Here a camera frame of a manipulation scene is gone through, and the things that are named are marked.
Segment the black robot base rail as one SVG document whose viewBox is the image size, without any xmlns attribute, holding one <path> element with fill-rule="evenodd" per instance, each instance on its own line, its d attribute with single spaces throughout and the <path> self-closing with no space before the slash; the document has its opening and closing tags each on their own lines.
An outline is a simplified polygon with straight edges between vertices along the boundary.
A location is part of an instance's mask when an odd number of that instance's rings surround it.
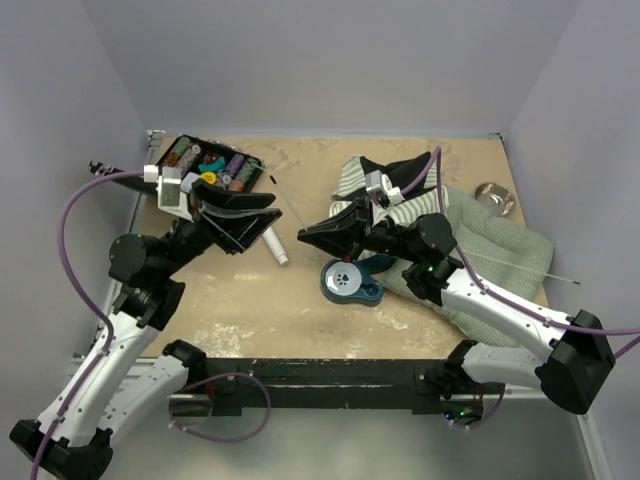
<svg viewBox="0 0 640 480">
<path fill-rule="evenodd" d="M 208 358 L 189 373 L 178 392 L 213 403 L 215 416 L 246 408 L 409 410 L 435 415 L 443 400 L 477 400 L 501 387 L 485 386 L 430 359 Z"/>
</svg>

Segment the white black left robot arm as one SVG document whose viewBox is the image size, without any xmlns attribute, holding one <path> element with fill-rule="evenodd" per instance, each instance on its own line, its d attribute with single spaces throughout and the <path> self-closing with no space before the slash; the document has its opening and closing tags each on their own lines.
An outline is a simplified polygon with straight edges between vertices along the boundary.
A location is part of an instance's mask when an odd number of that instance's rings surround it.
<svg viewBox="0 0 640 480">
<path fill-rule="evenodd" d="M 177 340 L 136 380 L 139 356 L 175 314 L 185 285 L 173 275 L 217 246 L 251 248 L 282 213 L 271 193 L 227 192 L 197 182 L 167 207 L 174 217 L 160 237 L 124 234 L 109 250 L 109 276 L 121 285 L 104 328 L 56 399 L 34 420 L 20 420 L 11 441 L 32 462 L 31 478 L 98 479 L 115 447 L 169 395 L 196 392 L 207 380 L 206 355 Z"/>
</svg>

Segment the green striped pet tent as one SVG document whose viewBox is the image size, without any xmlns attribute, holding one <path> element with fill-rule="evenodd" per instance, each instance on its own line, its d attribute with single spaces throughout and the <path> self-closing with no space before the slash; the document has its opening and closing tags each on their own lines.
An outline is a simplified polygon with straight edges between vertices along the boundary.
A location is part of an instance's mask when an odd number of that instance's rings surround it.
<svg viewBox="0 0 640 480">
<path fill-rule="evenodd" d="M 374 220 L 389 216 L 396 224 L 409 226 L 418 217 L 440 213 L 440 202 L 448 205 L 448 193 L 444 186 L 438 186 L 437 162 L 427 151 L 417 157 L 389 164 L 376 163 L 365 156 L 354 156 L 342 166 L 337 187 L 329 207 L 332 217 L 343 211 L 352 201 L 366 196 L 371 183 L 382 180 L 382 193 L 389 199 L 383 200 L 384 207 L 374 207 Z"/>
</svg>

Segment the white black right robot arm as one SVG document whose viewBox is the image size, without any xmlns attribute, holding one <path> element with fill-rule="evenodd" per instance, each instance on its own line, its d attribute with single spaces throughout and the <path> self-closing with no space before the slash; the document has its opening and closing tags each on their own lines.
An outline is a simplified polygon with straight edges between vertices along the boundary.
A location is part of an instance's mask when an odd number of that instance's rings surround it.
<svg viewBox="0 0 640 480">
<path fill-rule="evenodd" d="M 469 314 L 516 341 L 514 348 L 461 343 L 445 369 L 446 382 L 456 392 L 477 384 L 518 385 L 538 389 L 562 409 L 582 415 L 615 366 L 597 316 L 552 310 L 480 279 L 452 256 L 458 243 L 441 213 L 421 215 L 407 226 L 390 217 L 375 221 L 372 202 L 361 198 L 299 230 L 297 239 L 345 263 L 363 251 L 406 260 L 402 277 L 416 297 Z"/>
</svg>

